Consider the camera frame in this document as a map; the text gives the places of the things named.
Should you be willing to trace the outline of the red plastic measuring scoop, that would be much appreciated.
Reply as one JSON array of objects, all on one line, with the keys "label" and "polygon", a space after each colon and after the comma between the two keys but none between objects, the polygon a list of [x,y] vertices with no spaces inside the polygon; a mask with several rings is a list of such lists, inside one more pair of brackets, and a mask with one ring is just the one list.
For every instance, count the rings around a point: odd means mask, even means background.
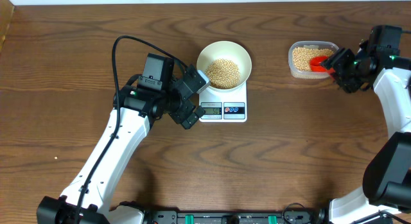
[{"label": "red plastic measuring scoop", "polygon": [[330,76],[335,73],[333,68],[326,69],[322,63],[328,59],[328,56],[316,56],[309,61],[310,69],[315,73],[327,73]]}]

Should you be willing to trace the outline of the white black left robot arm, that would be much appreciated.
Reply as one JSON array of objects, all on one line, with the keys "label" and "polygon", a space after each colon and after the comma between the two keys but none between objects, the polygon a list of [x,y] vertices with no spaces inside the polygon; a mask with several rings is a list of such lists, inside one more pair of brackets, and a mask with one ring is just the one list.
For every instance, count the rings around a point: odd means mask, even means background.
[{"label": "white black left robot arm", "polygon": [[144,212],[133,203],[114,210],[110,203],[131,156],[163,114],[190,129],[205,113],[190,97],[210,81],[193,65],[182,78],[173,75],[175,61],[148,54],[142,74],[133,75],[114,96],[103,135],[76,178],[59,198],[44,197],[38,223],[143,223]]}]

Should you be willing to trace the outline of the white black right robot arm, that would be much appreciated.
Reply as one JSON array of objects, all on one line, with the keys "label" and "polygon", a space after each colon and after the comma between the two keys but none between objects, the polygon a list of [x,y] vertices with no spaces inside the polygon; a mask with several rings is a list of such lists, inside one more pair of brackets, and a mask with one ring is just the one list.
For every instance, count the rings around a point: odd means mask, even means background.
[{"label": "white black right robot arm", "polygon": [[329,223],[402,222],[410,212],[410,59],[400,55],[405,31],[377,25],[359,51],[341,48],[321,63],[346,93],[372,89],[388,130],[388,141],[366,167],[362,186],[331,200]]}]

